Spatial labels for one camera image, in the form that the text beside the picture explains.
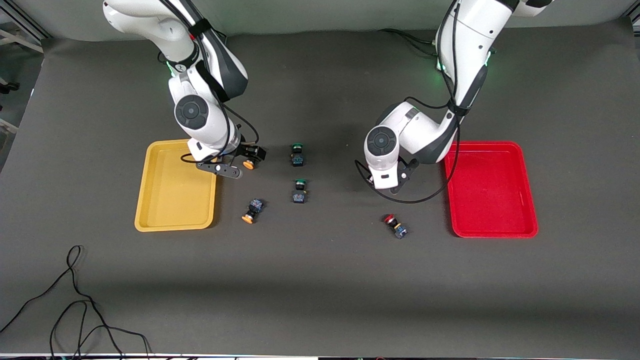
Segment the red tray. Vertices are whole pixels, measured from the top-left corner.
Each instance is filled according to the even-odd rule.
[[[451,171],[456,144],[445,157]],[[460,142],[449,182],[453,231],[462,238],[532,238],[538,233],[522,149],[514,142]]]

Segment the black cable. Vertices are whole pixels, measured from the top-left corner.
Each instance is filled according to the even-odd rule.
[[[411,100],[413,100],[413,101],[415,101],[415,102],[419,103],[420,105],[423,105],[423,106],[425,106],[425,107],[427,107],[427,108],[429,108],[429,109],[444,109],[444,108],[446,108],[446,107],[448,107],[448,106],[449,106],[449,103],[448,103],[448,102],[447,102],[446,104],[444,104],[444,105],[441,105],[441,106],[428,105],[428,104],[425,104],[424,102],[422,102],[422,101],[420,101],[420,100],[418,100],[418,99],[414,98],[413,96],[407,96],[407,97],[405,97],[405,98],[404,98],[404,101],[407,101],[407,100],[409,100],[409,99],[411,99]]]
[[[255,127],[245,118],[243,118],[242,116],[240,116],[240,114],[236,113],[232,108],[229,108],[227,105],[222,104],[222,106],[225,107],[225,109],[227,109],[230,113],[234,114],[238,119],[242,120],[242,122],[244,122],[248,127],[251,128],[251,130],[253,131],[253,133],[255,134],[255,140],[252,142],[246,142],[247,144],[249,143],[253,143],[256,144],[258,143],[258,141],[260,141],[260,134],[258,134],[258,131],[255,129]]]
[[[404,31],[400,31],[400,30],[396,30],[396,29],[382,29],[380,31],[384,31],[384,32],[387,32],[387,33],[395,33],[395,34],[400,35],[400,37],[405,39],[409,43],[409,45],[411,45],[414,49],[420,51],[422,54],[429,55],[429,56],[438,56],[438,54],[434,53],[433,51],[427,51],[427,50],[424,50],[423,48],[419,47],[416,43],[414,43],[412,41],[412,39],[415,39],[415,41],[418,41],[418,43],[420,43],[420,44],[429,44],[429,45],[431,45],[431,42],[427,42],[427,41],[419,39],[419,38],[417,38],[417,37],[415,37],[415,36],[413,36],[411,34],[407,34]]]
[[[56,280],[43,293],[41,293],[40,295],[38,295],[36,297],[33,297],[33,298],[27,300],[22,305],[22,307],[18,310],[18,312],[13,316],[13,318],[11,320],[9,320],[9,322],[0,330],[0,334],[2,332],[4,332],[18,318],[18,316],[22,313],[22,311],[25,309],[25,307],[30,302],[32,302],[32,301],[34,301],[36,299],[39,299],[40,297],[43,297],[44,295],[48,294],[59,283],[60,279],[62,279],[62,277],[64,277],[65,275],[67,275],[70,272],[71,273],[71,279],[72,279],[73,287],[74,287],[74,291],[76,292],[76,294],[84,297],[84,299],[83,300],[75,300],[75,301],[71,302],[64,309],[64,311],[62,311],[62,314],[60,314],[60,316],[56,320],[55,324],[53,325],[53,328],[51,329],[51,333],[49,334],[49,350],[51,352],[51,358],[54,359],[53,338],[54,338],[54,334],[56,332],[56,329],[58,328],[60,322],[62,321],[62,318],[65,316],[67,311],[69,311],[76,304],[82,304],[84,306],[83,315],[82,315],[81,322],[80,322],[80,331],[79,331],[79,335],[78,335],[78,350],[77,350],[78,354],[81,354],[80,348],[82,347],[82,345],[84,344],[84,342],[88,338],[88,335],[87,335],[87,337],[85,337],[83,341],[80,341],[80,339],[82,337],[82,332],[83,332],[83,329],[84,329],[84,320],[86,319],[86,313],[87,313],[87,310],[88,310],[88,304],[90,304],[91,308],[93,309],[95,314],[100,318],[100,322],[102,323],[102,325],[99,325],[98,327],[103,327],[103,328],[105,328],[107,330],[107,333],[109,334],[109,340],[111,341],[111,344],[113,345],[113,347],[116,349],[116,351],[118,351],[118,353],[121,356],[124,353],[120,350],[120,348],[116,344],[115,339],[113,338],[113,334],[111,333],[111,330],[125,332],[127,334],[131,334],[131,335],[135,335],[135,336],[141,337],[145,341],[145,350],[147,350],[147,356],[148,356],[148,354],[149,354],[149,352],[151,350],[151,347],[148,344],[148,339],[144,335],[142,335],[142,334],[140,334],[138,332],[128,331],[128,330],[125,330],[125,329],[120,329],[120,328],[112,327],[112,326],[108,325],[106,323],[102,313],[97,309],[97,303],[94,301],[94,299],[90,295],[81,292],[80,289],[78,288],[76,271],[74,269],[74,266],[76,265],[78,259],[80,258],[81,253],[82,253],[82,247],[80,245],[74,245],[73,247],[71,247],[71,249],[67,253],[67,258],[66,258],[67,269],[64,272],[62,272],[62,274],[60,274],[56,278]]]
[[[84,337],[84,339],[82,340],[82,342],[80,343],[80,346],[78,347],[78,349],[76,350],[76,352],[74,352],[73,356],[76,356],[76,353],[78,353],[79,355],[81,355],[80,353],[80,348],[84,345],[84,343],[89,339],[89,337],[91,336],[91,334],[93,334],[94,331],[98,330],[98,329],[102,329],[105,328],[105,325],[98,325],[96,327],[94,327],[93,329],[91,329],[91,331],[89,331],[89,333]],[[124,332],[126,334],[130,334],[130,335],[135,335],[135,336],[139,336],[142,339],[143,344],[145,345],[145,352],[147,353],[147,359],[149,358],[149,354],[152,352],[151,350],[151,345],[149,344],[149,340],[147,339],[146,336],[137,333],[137,332],[133,332],[133,331],[129,331],[129,330],[125,330],[125,329],[121,329],[119,327],[115,327],[115,326],[107,326],[109,327],[109,329],[111,330],[115,330],[115,331],[120,331],[120,332]]]
[[[404,164],[405,167],[409,166],[409,164],[407,164],[406,161],[402,159],[402,156],[398,156],[398,159]]]
[[[178,11],[178,9],[171,3],[170,0],[160,0],[160,2],[165,5],[167,9],[169,9],[169,11],[171,11],[183,25],[185,25],[187,28],[191,26],[189,24],[189,21],[187,21],[187,18],[185,18],[184,15],[180,11]]]
[[[162,53],[162,51],[158,51],[158,55],[156,56],[156,59],[158,60],[159,63],[161,64],[165,64],[167,59],[164,56],[164,54]]]
[[[213,31],[215,31],[215,32],[216,32],[216,34],[218,34],[218,36],[219,36],[219,37],[223,37],[223,38],[225,38],[225,40],[226,40],[226,39],[227,39],[227,37],[228,37],[228,36],[227,36],[227,34],[223,33],[222,31],[218,31],[218,30],[216,30],[216,29],[213,29]]]
[[[76,300],[76,301],[73,301],[71,304],[67,305],[67,307],[62,311],[62,314],[60,314],[60,316],[56,320],[56,323],[51,328],[51,333],[49,334],[49,352],[51,353],[51,359],[55,359],[55,354],[53,353],[53,336],[56,333],[56,329],[58,328],[58,325],[62,321],[62,318],[65,316],[67,311],[69,311],[69,309],[71,309],[71,307],[73,307],[73,305],[76,305],[76,304],[84,305],[82,319],[80,320],[80,332],[79,332],[79,335],[78,335],[78,348],[80,348],[80,344],[81,344],[81,340],[82,340],[82,330],[83,330],[83,327],[84,327],[84,319],[86,317],[86,312],[88,310],[88,306],[86,304],[87,302],[88,302],[88,300]]]
[[[406,31],[402,31],[402,30],[398,30],[398,29],[392,29],[392,28],[385,28],[385,29],[380,29],[378,31],[382,31],[385,33],[394,33],[394,34],[398,34],[402,37],[408,37],[411,40],[415,41],[415,42],[419,42],[420,44],[425,44],[425,45],[433,45],[433,42],[431,41],[427,41],[427,40],[423,40],[419,37],[415,37],[409,33],[407,33]]]
[[[449,181],[451,181],[451,178],[453,177],[454,172],[456,171],[456,165],[458,164],[458,153],[460,151],[460,120],[456,117],[456,154],[455,157],[453,159],[453,165],[451,166],[451,171],[449,172],[449,175],[447,176],[447,179],[445,180],[444,184],[435,192],[432,193],[431,195],[423,198],[423,199],[419,199],[419,200],[398,200],[398,199],[394,199],[392,197],[386,196],[385,194],[381,193],[380,191],[378,191],[378,189],[376,189],[373,184],[368,180],[367,176],[364,175],[364,173],[362,172],[362,170],[360,170],[360,168],[363,168],[366,172],[369,173],[369,175],[371,174],[369,172],[369,169],[367,167],[365,167],[361,162],[359,162],[358,160],[354,160],[355,164],[356,164],[356,169],[358,170],[358,173],[360,173],[360,177],[362,177],[362,179],[367,183],[367,185],[369,185],[369,188],[371,188],[371,190],[373,190],[375,193],[377,193],[378,195],[382,196],[383,198],[387,199],[387,200],[391,200],[393,202],[398,202],[400,204],[419,204],[421,202],[425,202],[428,200],[433,199],[434,197],[438,196],[438,194],[440,194],[443,190],[445,190],[445,188],[447,188],[447,185],[449,184]]]
[[[185,163],[189,163],[189,164],[197,164],[197,163],[201,163],[202,162],[202,161],[196,161],[196,160],[187,160],[187,159],[185,159],[187,156],[193,156],[193,155],[191,155],[190,152],[187,152],[186,154],[184,154],[184,155],[182,155],[180,157],[180,160],[182,160]]]
[[[456,26],[458,25],[458,14],[460,13],[460,1],[457,0],[458,5],[456,6],[456,14],[453,15],[453,39],[452,39],[452,53],[453,53],[453,96],[451,101],[456,104],[456,92],[458,91],[458,61],[456,59]]]
[[[458,0],[453,0],[451,2],[451,5],[449,5],[449,9],[447,10],[447,15],[445,15],[445,17],[442,19],[442,22],[440,23],[440,30],[438,31],[438,47],[437,47],[437,52],[438,52],[438,63],[440,64],[440,68],[441,68],[441,73],[442,73],[442,78],[444,79],[444,83],[445,85],[447,85],[447,89],[449,91],[449,95],[451,96],[451,99],[455,99],[455,93],[453,92],[453,89],[451,88],[451,85],[449,84],[449,79],[447,79],[447,74],[445,74],[445,69],[444,69],[444,65],[442,63],[442,32],[444,31],[444,25],[447,22],[447,19],[449,19],[449,14],[451,13],[451,11],[454,8],[454,5],[458,2]]]
[[[71,266],[74,266],[76,264],[76,261],[77,261],[77,258],[74,260],[74,262],[71,264]],[[15,321],[15,319],[17,319],[18,316],[20,316],[20,314],[22,313],[24,308],[27,307],[27,305],[29,305],[30,302],[32,302],[34,300],[37,300],[37,299],[43,297],[44,295],[48,294],[60,282],[60,279],[62,279],[63,276],[65,276],[68,272],[71,271],[71,266],[68,267],[62,274],[60,274],[58,276],[58,278],[56,278],[56,280],[53,282],[53,284],[51,284],[51,286],[48,287],[43,293],[41,293],[40,295],[38,295],[36,297],[32,297],[31,299],[27,300],[24,303],[24,305],[22,305],[20,310],[18,310],[18,312],[13,316],[13,318],[11,320],[9,320],[9,322],[6,323],[6,325],[2,329],[0,329],[0,334],[2,334],[6,330],[6,328],[8,328],[9,325],[11,325]]]

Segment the black cord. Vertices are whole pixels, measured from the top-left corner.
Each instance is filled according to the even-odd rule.
[[[187,18],[185,18],[184,15],[180,11],[178,11],[178,9],[171,3],[170,0],[160,0],[160,2],[165,5],[167,9],[169,9],[182,22],[183,25],[185,25],[187,28],[190,27]]]
[[[225,38],[225,40],[226,40],[226,39],[227,39],[227,37],[228,37],[228,36],[227,36],[227,34],[223,33],[222,31],[218,31],[218,30],[216,30],[216,29],[213,29],[213,31],[215,31],[215,32],[216,32],[216,34],[218,34],[218,36],[219,36],[219,37],[223,37],[223,38]]]
[[[191,153],[190,153],[190,152],[187,152],[185,155],[182,155],[182,156],[180,157],[180,160],[182,160],[182,161],[183,161],[183,162],[185,162],[185,163],[189,163],[189,164],[197,164],[197,163],[201,163],[201,162],[203,162],[202,160],[201,160],[201,161],[196,161],[196,160],[187,160],[187,159],[185,159],[187,156],[193,156],[193,155],[191,155]]]
[[[413,36],[411,34],[405,33],[404,31],[400,31],[400,30],[396,30],[396,29],[382,29],[380,31],[384,31],[384,32],[387,32],[387,33],[395,33],[395,34],[400,35],[400,37],[405,39],[409,43],[409,45],[411,45],[414,49],[420,51],[422,54],[429,55],[429,56],[438,56],[437,53],[434,53],[433,51],[424,50],[423,48],[419,47],[413,41],[416,41],[416,42],[418,42],[420,44],[429,44],[429,45],[431,45],[431,42],[427,42],[427,41],[419,39],[419,38],[417,38],[417,37],[415,37],[415,36]]]
[[[102,323],[101,325],[98,326],[98,328],[103,327],[107,330],[107,333],[109,334],[109,340],[111,341],[111,344],[113,345],[113,347],[116,349],[116,351],[122,356],[124,353],[120,350],[120,347],[118,347],[118,345],[115,342],[115,339],[113,338],[113,334],[111,333],[111,330],[114,331],[120,331],[120,332],[125,332],[127,334],[131,334],[131,335],[136,335],[139,336],[140,338],[142,338],[145,342],[145,350],[147,351],[147,357],[149,352],[151,352],[151,347],[148,344],[148,339],[138,333],[138,332],[133,332],[133,331],[128,331],[128,330],[124,330],[124,329],[120,329],[117,327],[112,327],[110,325],[108,325],[102,315],[102,313],[98,310],[97,308],[97,304],[94,301],[94,299],[88,295],[85,294],[83,292],[80,291],[80,289],[78,288],[78,283],[77,283],[77,277],[76,277],[76,271],[74,269],[74,266],[76,265],[78,259],[80,258],[80,255],[82,253],[82,247],[80,245],[74,245],[73,247],[71,247],[71,249],[69,250],[69,252],[67,253],[67,269],[62,272],[62,274],[60,274],[56,280],[40,295],[33,297],[29,300],[27,300],[22,307],[18,310],[18,312],[13,316],[13,318],[11,320],[9,320],[9,322],[0,330],[0,334],[2,332],[4,332],[17,318],[18,316],[20,316],[20,314],[22,313],[22,311],[25,309],[25,307],[32,301],[39,299],[40,297],[43,297],[44,295],[48,294],[60,281],[60,279],[62,279],[62,277],[64,277],[65,275],[67,275],[69,272],[71,273],[71,279],[72,279],[72,283],[73,283],[73,287],[74,287],[74,291],[76,292],[76,294],[84,297],[83,300],[75,300],[73,302],[71,302],[60,314],[60,316],[58,317],[58,319],[56,320],[55,324],[53,325],[53,328],[51,329],[51,333],[49,334],[49,350],[51,352],[51,358],[54,359],[54,351],[53,351],[53,338],[56,332],[56,329],[58,328],[60,322],[62,321],[62,318],[65,316],[65,314],[67,313],[67,311],[69,311],[72,307],[74,307],[77,304],[82,304],[84,306],[84,310],[83,310],[83,315],[81,318],[81,322],[80,322],[80,331],[79,331],[79,335],[78,335],[78,349],[76,350],[76,352],[79,354],[79,359],[81,358],[81,347],[84,344],[84,342],[86,341],[86,339],[89,337],[89,335],[93,332],[91,331],[85,338],[83,341],[81,341],[81,337],[82,337],[82,333],[83,333],[83,329],[84,329],[84,320],[86,318],[86,314],[88,311],[88,305],[91,305],[91,308],[93,309],[93,311],[95,312],[95,314],[100,318],[100,322]]]
[[[404,98],[404,101],[407,101],[407,100],[409,100],[409,99],[411,99],[411,100],[413,100],[413,101],[415,101],[415,102],[419,103],[420,105],[423,105],[423,106],[425,106],[425,107],[427,107],[427,108],[429,108],[429,109],[444,109],[444,108],[446,108],[446,107],[448,107],[448,106],[449,106],[449,103],[448,103],[448,102],[447,102],[446,104],[444,104],[444,105],[441,105],[441,106],[428,105],[428,104],[425,104],[424,102],[422,102],[422,101],[420,101],[420,100],[418,100],[418,99],[414,98],[413,96],[407,96],[407,97],[405,97],[405,98]]]
[[[380,29],[378,31],[383,31],[385,33],[393,33],[393,34],[398,34],[402,37],[408,37],[411,40],[415,41],[415,42],[419,42],[420,44],[425,44],[425,45],[433,45],[433,43],[431,41],[427,41],[427,40],[423,40],[421,38],[415,37],[409,33],[407,33],[406,31],[402,31],[402,30],[398,30],[398,29],[392,29],[392,28],[385,28],[385,29]]]
[[[445,25],[445,23],[447,22],[447,19],[449,18],[449,14],[450,14],[450,13],[451,13],[451,11],[453,10],[454,5],[455,5],[457,2],[458,2],[458,0],[453,0],[453,1],[451,2],[451,5],[449,5],[449,9],[447,10],[447,15],[445,15],[445,17],[442,19],[442,22],[440,23],[440,30],[438,31],[438,47],[437,47],[437,51],[438,51],[438,63],[440,64],[440,67],[441,67],[441,71],[440,71],[440,72],[442,73],[442,78],[444,79],[444,83],[445,83],[445,85],[447,85],[447,89],[448,89],[448,91],[449,91],[449,95],[451,96],[451,99],[452,99],[453,101],[455,100],[456,96],[455,96],[455,93],[453,92],[453,89],[451,89],[451,85],[449,84],[449,79],[447,79],[447,74],[445,74],[445,69],[443,68],[443,66],[444,66],[444,65],[442,64],[442,57],[441,57],[441,54],[442,54],[442,32],[444,31],[444,25]],[[452,51],[453,51],[453,53],[455,54],[455,52],[456,52],[456,48],[455,48],[455,47],[453,47],[453,48],[452,48]]]
[[[378,191],[378,189],[376,189],[373,184],[369,181],[368,177],[365,176],[365,174],[362,172],[362,170],[360,170],[360,168],[363,168],[366,172],[369,173],[369,175],[371,175],[371,173],[369,172],[369,169],[367,167],[365,167],[361,162],[359,162],[358,160],[354,160],[355,164],[356,164],[356,169],[358,170],[358,173],[360,173],[360,177],[362,177],[362,179],[367,183],[367,185],[369,185],[369,188],[371,188],[371,190],[373,190],[374,192],[376,192],[378,195],[382,196],[383,198],[387,199],[387,200],[391,200],[393,202],[398,202],[400,204],[419,204],[421,202],[425,202],[428,200],[433,199],[434,197],[438,196],[438,194],[440,194],[443,190],[445,190],[447,188],[447,185],[449,184],[449,181],[451,181],[451,178],[453,177],[453,173],[456,171],[456,165],[458,164],[458,153],[460,151],[460,120],[456,117],[456,154],[455,157],[453,159],[453,165],[451,166],[451,171],[449,172],[449,176],[447,176],[447,179],[445,180],[444,184],[435,192],[432,193],[431,195],[423,198],[423,199],[419,199],[419,200],[398,200],[398,199],[394,199],[392,197],[386,196],[385,194],[381,193],[380,191]]]
[[[245,142],[245,144],[256,144],[258,143],[258,141],[260,141],[260,134],[258,134],[258,131],[248,120],[240,116],[240,114],[236,113],[232,108],[229,108],[227,105],[222,104],[222,106],[224,106],[230,113],[234,114],[238,119],[242,120],[242,122],[244,122],[248,127],[250,127],[253,133],[255,134],[255,140],[252,142]]]
[[[156,56],[156,59],[158,60],[159,63],[161,64],[165,64],[167,62],[166,57],[164,56],[164,54],[162,53],[162,51],[158,51],[158,55]]]
[[[6,323],[6,325],[2,329],[0,329],[0,334],[2,334],[9,327],[9,325],[11,325],[15,321],[15,319],[17,319],[18,316],[20,316],[20,314],[22,313],[24,308],[27,307],[27,305],[29,305],[30,302],[32,302],[34,300],[37,300],[37,299],[43,297],[44,295],[48,294],[60,282],[60,279],[62,279],[63,276],[65,276],[68,272],[71,271],[71,267],[76,264],[76,261],[77,261],[77,258],[73,261],[73,263],[71,263],[71,265],[62,274],[60,274],[58,276],[58,278],[56,278],[56,280],[53,282],[53,284],[51,284],[51,286],[48,287],[43,293],[41,293],[40,295],[38,295],[36,297],[32,297],[31,299],[27,300],[24,303],[24,305],[22,305],[20,310],[18,310],[18,312],[13,316],[13,318],[11,320],[9,320],[9,322]]]
[[[456,92],[458,91],[458,61],[456,59],[456,26],[458,25],[458,14],[460,13],[460,1],[462,0],[456,0],[458,2],[458,5],[456,6],[456,14],[453,15],[453,39],[452,39],[452,45],[453,48],[451,49],[452,53],[453,53],[453,96],[451,97],[451,101],[453,101],[453,103],[456,103]]]
[[[400,161],[402,161],[402,163],[404,164],[405,167],[409,166],[409,164],[407,164],[406,161],[404,159],[402,159],[402,156],[398,156],[398,159]]]

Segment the metal frame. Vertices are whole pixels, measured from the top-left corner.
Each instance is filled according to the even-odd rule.
[[[44,51],[42,51],[42,47],[40,47],[39,44],[35,45],[26,38],[0,29],[0,45],[6,45],[14,42],[44,54]]]
[[[37,42],[37,45],[40,45],[42,39],[52,37],[50,33],[24,12],[13,0],[0,0],[0,10],[6,13],[25,34],[32,37]]]
[[[7,130],[11,134],[15,134],[18,132],[17,126],[11,125],[7,121],[4,121],[3,119],[0,119],[0,129]]]
[[[631,22],[634,25],[634,33],[640,33],[640,0],[634,2],[634,4],[625,12],[625,15],[631,18]]]

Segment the gray backdrop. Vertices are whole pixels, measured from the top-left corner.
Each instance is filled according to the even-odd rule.
[[[185,136],[168,69],[150,42],[49,42],[0,174],[0,322],[82,244],[81,289],[156,352],[637,359],[632,40],[622,19],[509,29],[496,42],[462,137],[522,146],[540,224],[530,240],[457,238],[445,197],[404,206],[366,187],[353,159],[378,115],[407,95],[440,104],[445,87],[433,59],[402,39],[345,32],[232,38],[250,82],[229,105],[260,129],[268,159],[220,181],[210,229],[139,233],[147,145]],[[293,142],[305,144],[302,168],[289,164]],[[289,202],[297,177],[309,179],[304,205]],[[425,166],[401,196],[441,183],[440,166]],[[269,204],[248,225],[240,216],[253,197]],[[405,240],[380,222],[390,212],[409,227]],[[0,349],[48,351],[72,299],[65,279],[0,336]],[[60,325],[63,350],[73,351],[79,317],[75,309]],[[88,349],[112,352],[106,340]],[[117,340],[143,351],[137,338]]]

